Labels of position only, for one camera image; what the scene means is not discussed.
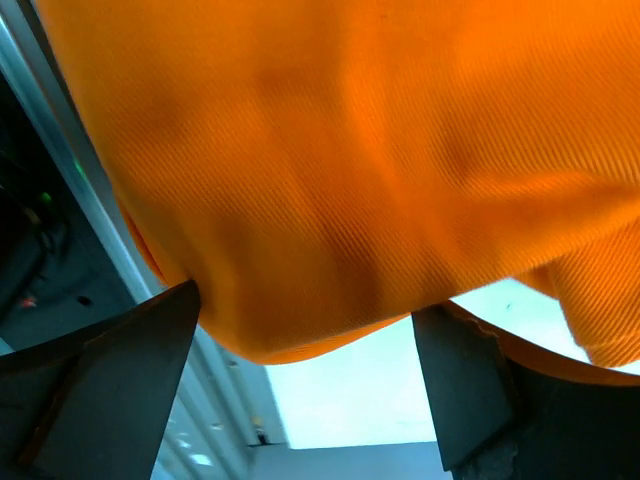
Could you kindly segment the orange trousers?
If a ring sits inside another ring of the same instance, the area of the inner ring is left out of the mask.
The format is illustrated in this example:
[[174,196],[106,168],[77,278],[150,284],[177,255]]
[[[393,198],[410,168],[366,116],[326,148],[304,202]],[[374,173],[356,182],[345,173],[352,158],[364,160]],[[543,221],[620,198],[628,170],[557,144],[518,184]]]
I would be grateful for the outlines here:
[[139,251],[307,360],[516,278],[639,358],[635,1],[40,1]]

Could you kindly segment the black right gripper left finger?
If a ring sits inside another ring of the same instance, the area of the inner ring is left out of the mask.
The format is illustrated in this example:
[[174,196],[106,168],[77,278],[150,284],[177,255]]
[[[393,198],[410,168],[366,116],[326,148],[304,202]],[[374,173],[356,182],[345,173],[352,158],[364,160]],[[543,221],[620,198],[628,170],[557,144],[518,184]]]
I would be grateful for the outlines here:
[[2,356],[2,478],[150,478],[200,308],[187,281]]

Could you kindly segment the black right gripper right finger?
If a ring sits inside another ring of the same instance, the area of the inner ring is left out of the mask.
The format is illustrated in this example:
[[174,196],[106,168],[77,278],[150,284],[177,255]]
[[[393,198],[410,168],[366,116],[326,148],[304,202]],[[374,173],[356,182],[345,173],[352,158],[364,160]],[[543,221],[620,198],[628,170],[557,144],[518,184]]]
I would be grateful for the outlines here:
[[412,321],[454,478],[638,478],[638,376],[554,353],[453,302]]

